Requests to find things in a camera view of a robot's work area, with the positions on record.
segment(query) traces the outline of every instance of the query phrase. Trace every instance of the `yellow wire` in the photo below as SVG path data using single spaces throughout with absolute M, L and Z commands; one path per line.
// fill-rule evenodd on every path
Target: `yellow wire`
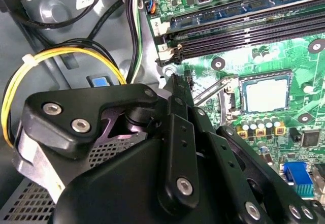
M 116 75 L 117 79 L 119 80 L 119 82 L 121 84 L 126 84 L 126 80 L 122 76 L 120 71 L 108 59 L 106 59 L 104 56 L 102 56 L 98 53 L 95 53 L 93 51 L 90 51 L 90 50 L 85 50 L 85 49 L 81 49 L 81 48 L 73 48 L 73 47 L 55 48 L 55 49 L 46 50 L 44 52 L 41 52 L 41 53 L 35 55 L 34 59 L 35 59 L 36 63 L 40 63 L 46 59 L 52 58 L 57 55 L 63 55 L 63 54 L 74 53 L 74 52 L 88 54 L 88 55 L 93 56 L 94 58 L 97 58 L 98 60 L 103 62 L 106 66 L 108 66 L 111 69 L 111 71 Z M 14 77 L 10 81 L 7 92 L 4 97 L 4 103 L 2 106 L 2 110 L 1 110 L 1 124 L 2 124 L 2 128 L 3 128 L 4 138 L 10 147 L 13 147 L 13 144 L 10 142 L 9 135 L 8 135 L 8 129 L 7 129 L 7 127 L 8 127 L 7 120 L 8 120 L 10 108 L 11 108 L 11 105 L 12 105 L 12 102 L 13 102 L 13 99 L 14 99 L 14 96 L 18 89 L 19 84 L 21 83 L 24 76 L 32 68 L 33 68 L 33 66 L 26 64 L 26 63 L 24 63 L 19 68 L 19 70 L 15 73 Z

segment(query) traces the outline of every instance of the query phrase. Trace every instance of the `perforated metal panel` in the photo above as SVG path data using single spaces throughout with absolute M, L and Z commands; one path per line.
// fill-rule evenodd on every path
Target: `perforated metal panel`
M 118 153 L 141 142 L 146 134 L 139 133 L 130 139 L 114 140 L 95 147 L 89 154 L 90 167 L 96 167 Z M 0 223 L 47 223 L 55 208 L 50 195 L 43 187 L 25 178 L 0 210 Z

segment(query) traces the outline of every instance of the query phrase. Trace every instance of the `cable tie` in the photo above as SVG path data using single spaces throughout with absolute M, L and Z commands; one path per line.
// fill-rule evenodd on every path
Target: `cable tie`
M 23 62 L 31 67 L 36 67 L 38 65 L 38 62 L 35 60 L 35 58 L 31 54 L 27 54 L 22 58 Z

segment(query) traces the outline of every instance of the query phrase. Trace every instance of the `screw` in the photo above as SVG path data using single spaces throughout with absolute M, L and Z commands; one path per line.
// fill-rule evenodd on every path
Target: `screw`
M 225 131 L 227 132 L 227 134 L 229 134 L 230 136 L 234 135 L 234 132 L 229 129 L 229 128 L 226 128 Z
M 314 219 L 312 213 L 310 212 L 310 210 L 307 209 L 306 206 L 303 206 L 303 207 L 301 207 L 301 208 L 302 208 L 304 214 L 305 214 L 309 219 Z
M 198 109 L 198 113 L 199 113 L 201 116 L 204 116 L 204 115 L 205 115 L 205 112 L 204 112 L 202 109 Z
M 291 214 L 294 215 L 295 218 L 301 219 L 301 215 L 295 206 L 289 205 L 289 210 Z
M 319 50 L 321 48 L 321 45 L 320 44 L 315 44 L 313 46 L 313 50 Z
M 62 112 L 61 106 L 55 103 L 47 103 L 43 106 L 43 111 L 51 116 L 56 116 Z
M 84 119 L 76 119 L 71 123 L 71 127 L 78 133 L 86 133 L 90 130 L 90 124 Z
M 180 177 L 177 179 L 177 188 L 185 196 L 190 196 L 193 193 L 192 184 L 185 178 Z
M 247 213 L 254 219 L 259 220 L 261 218 L 261 214 L 259 213 L 256 206 L 251 202 L 246 202 L 245 204 Z
M 146 89 L 144 92 L 145 92 L 146 95 L 148 95 L 150 97 L 154 96 L 153 92 L 151 90 L 149 90 L 149 89 Z
M 175 98 L 175 101 L 176 101 L 178 104 L 183 105 L 183 102 L 182 102 L 182 100 L 181 100 L 180 98 Z

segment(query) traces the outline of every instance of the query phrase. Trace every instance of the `blue release tab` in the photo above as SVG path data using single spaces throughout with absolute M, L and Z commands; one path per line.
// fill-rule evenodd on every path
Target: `blue release tab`
M 109 86 L 109 83 L 105 77 L 93 78 L 91 82 L 94 87 Z
M 306 170 L 305 162 L 289 162 L 283 165 L 283 172 L 294 189 L 301 197 L 313 197 L 313 182 Z

